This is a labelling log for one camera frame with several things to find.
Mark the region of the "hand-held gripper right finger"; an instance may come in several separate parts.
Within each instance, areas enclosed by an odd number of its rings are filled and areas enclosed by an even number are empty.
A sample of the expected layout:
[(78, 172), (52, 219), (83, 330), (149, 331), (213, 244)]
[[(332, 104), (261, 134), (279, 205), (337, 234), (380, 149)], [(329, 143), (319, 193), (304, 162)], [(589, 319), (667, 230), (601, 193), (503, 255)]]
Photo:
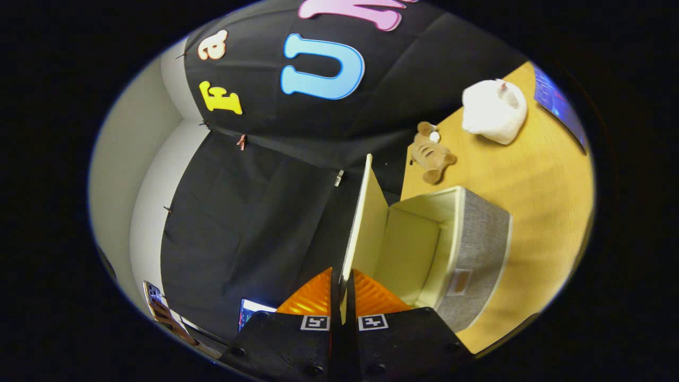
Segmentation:
[(345, 370), (351, 381), (442, 381), (473, 355), (431, 307), (413, 309), (353, 270), (346, 286)]

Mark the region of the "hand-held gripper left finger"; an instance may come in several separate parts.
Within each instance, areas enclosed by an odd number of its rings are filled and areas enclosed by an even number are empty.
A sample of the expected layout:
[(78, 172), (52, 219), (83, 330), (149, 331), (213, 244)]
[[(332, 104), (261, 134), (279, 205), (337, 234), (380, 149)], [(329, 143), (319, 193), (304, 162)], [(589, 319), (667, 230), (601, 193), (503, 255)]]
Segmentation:
[(330, 381), (341, 322), (336, 273), (316, 275), (275, 312), (255, 312), (219, 362), (253, 381)]

